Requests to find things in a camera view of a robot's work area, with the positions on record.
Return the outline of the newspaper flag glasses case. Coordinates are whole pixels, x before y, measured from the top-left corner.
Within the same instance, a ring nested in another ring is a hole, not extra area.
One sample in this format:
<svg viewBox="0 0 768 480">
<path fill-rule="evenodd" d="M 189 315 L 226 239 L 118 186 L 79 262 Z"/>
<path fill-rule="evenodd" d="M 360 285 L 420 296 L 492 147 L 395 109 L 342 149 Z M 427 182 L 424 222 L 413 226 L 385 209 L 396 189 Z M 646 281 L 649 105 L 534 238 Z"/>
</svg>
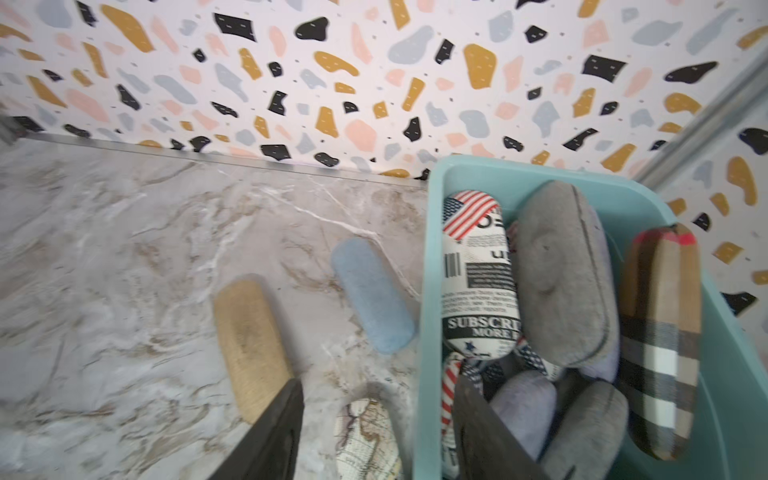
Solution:
<svg viewBox="0 0 768 480">
<path fill-rule="evenodd" d="M 447 196 L 442 248 L 444 342 L 468 359 L 507 356 L 522 323 L 499 203 L 478 190 Z"/>
</svg>

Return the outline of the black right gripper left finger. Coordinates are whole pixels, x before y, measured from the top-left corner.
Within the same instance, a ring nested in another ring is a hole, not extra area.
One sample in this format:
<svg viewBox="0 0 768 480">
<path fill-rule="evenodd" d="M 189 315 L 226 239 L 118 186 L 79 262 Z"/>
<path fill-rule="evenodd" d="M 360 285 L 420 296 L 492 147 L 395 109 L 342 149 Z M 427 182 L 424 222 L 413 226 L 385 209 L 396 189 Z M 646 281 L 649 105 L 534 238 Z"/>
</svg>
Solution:
<svg viewBox="0 0 768 480">
<path fill-rule="evenodd" d="M 209 479 L 293 479 L 303 412 L 302 384 L 290 379 Z"/>
</svg>

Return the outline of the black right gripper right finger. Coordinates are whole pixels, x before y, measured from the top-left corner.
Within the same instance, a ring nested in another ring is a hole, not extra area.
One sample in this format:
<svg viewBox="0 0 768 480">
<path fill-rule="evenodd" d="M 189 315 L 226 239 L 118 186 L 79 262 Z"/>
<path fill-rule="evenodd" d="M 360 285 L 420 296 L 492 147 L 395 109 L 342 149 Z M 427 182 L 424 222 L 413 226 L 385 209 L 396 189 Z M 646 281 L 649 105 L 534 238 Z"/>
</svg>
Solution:
<svg viewBox="0 0 768 480">
<path fill-rule="evenodd" d="M 454 391 L 453 425 L 461 479 L 548 479 L 463 375 Z"/>
</svg>

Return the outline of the long lilac fabric glasses case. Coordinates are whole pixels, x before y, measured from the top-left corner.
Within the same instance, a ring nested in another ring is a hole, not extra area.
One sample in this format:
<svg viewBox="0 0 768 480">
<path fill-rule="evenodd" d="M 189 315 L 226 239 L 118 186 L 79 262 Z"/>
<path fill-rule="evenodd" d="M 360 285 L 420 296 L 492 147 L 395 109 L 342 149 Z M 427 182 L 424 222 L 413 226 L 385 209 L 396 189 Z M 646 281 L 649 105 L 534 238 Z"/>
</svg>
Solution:
<svg viewBox="0 0 768 480">
<path fill-rule="evenodd" d="M 597 234 L 598 259 L 608 270 L 608 274 L 607 274 L 608 286 L 611 288 L 610 298 L 614 300 L 615 299 L 614 280 L 613 280 L 613 272 L 612 272 L 608 242 L 605 236 L 602 223 L 596 211 L 594 209 L 590 209 L 589 213 L 591 214 L 592 220 L 596 224 L 596 229 L 598 231 L 598 234 Z M 610 352 L 605 357 L 603 357 L 602 359 L 590 365 L 581 367 L 579 369 L 579 373 L 584 378 L 589 380 L 602 380 L 608 383 L 614 383 L 617 376 L 618 368 L 619 368 L 619 356 L 620 356 L 620 344 L 619 342 L 616 342 L 615 345 L 610 350 Z"/>
</svg>

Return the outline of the newspaper print glasses case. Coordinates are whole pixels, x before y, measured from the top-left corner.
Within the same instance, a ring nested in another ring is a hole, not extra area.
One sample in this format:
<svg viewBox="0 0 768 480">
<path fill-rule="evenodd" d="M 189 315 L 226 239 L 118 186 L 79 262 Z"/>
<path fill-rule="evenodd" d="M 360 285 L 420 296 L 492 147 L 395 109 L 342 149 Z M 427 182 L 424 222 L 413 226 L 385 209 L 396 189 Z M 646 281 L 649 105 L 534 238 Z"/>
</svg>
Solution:
<svg viewBox="0 0 768 480">
<path fill-rule="evenodd" d="M 441 381 L 441 462 L 442 478 L 457 479 L 459 461 L 453 424 L 453 406 L 456 384 L 460 376 L 466 377 L 483 394 L 483 381 L 476 363 L 458 352 L 450 353 L 443 364 Z"/>
</svg>

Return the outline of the tan fabric glasses case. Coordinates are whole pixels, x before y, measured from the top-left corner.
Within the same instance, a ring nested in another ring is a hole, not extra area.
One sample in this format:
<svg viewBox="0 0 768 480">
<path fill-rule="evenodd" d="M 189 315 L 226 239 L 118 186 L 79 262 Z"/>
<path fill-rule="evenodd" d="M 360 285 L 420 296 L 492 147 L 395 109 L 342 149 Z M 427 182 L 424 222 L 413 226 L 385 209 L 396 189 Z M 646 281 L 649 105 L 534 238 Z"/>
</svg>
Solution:
<svg viewBox="0 0 768 480">
<path fill-rule="evenodd" d="M 239 278 L 213 299 L 217 338 L 242 419 L 254 424 L 294 372 L 261 283 Z"/>
</svg>

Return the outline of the plaid tartan glasses case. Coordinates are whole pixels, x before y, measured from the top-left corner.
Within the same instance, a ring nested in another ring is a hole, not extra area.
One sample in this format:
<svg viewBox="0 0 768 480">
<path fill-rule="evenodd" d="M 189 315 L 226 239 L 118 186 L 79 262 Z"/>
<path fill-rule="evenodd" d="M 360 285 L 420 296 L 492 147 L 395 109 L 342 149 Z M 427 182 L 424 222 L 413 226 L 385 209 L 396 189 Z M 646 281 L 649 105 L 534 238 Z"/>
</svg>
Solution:
<svg viewBox="0 0 768 480">
<path fill-rule="evenodd" d="M 677 459 L 691 436 L 702 334 L 695 235 L 677 223 L 638 234 L 619 285 L 617 386 L 629 402 L 629 435 L 655 459 Z"/>
</svg>

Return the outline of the dark grey fabric glasses case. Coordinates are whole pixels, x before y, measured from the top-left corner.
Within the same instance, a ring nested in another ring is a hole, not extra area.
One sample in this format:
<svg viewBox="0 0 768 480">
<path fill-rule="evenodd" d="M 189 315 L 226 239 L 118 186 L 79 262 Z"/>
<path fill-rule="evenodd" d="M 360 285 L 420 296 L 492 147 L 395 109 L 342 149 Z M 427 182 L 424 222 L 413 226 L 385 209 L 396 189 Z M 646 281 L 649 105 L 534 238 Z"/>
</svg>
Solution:
<svg viewBox="0 0 768 480">
<path fill-rule="evenodd" d="M 579 368 L 618 346 L 618 310 L 607 239 L 574 185 L 550 181 L 518 217 L 518 299 L 524 336 L 543 359 Z"/>
</svg>

